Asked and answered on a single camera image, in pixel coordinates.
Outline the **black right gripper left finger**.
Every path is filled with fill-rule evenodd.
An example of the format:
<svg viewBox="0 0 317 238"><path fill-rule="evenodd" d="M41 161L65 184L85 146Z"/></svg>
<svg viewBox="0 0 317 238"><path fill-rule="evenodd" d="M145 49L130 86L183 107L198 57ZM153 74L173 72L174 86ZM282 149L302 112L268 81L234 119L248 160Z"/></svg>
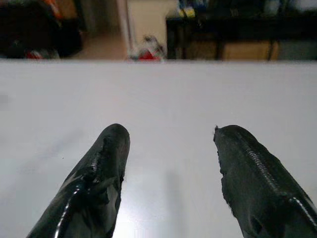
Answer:
<svg viewBox="0 0 317 238"><path fill-rule="evenodd" d="M127 129L106 127L64 180L29 238L111 238L130 148Z"/></svg>

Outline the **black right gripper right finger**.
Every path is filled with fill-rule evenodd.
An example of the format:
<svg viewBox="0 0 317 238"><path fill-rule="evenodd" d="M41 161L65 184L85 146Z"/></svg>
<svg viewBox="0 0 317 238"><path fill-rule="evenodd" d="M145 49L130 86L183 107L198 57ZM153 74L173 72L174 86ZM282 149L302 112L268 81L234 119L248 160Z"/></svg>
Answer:
<svg viewBox="0 0 317 238"><path fill-rule="evenodd" d="M246 129L216 127L223 198L245 238L314 238L317 209L307 193Z"/></svg>

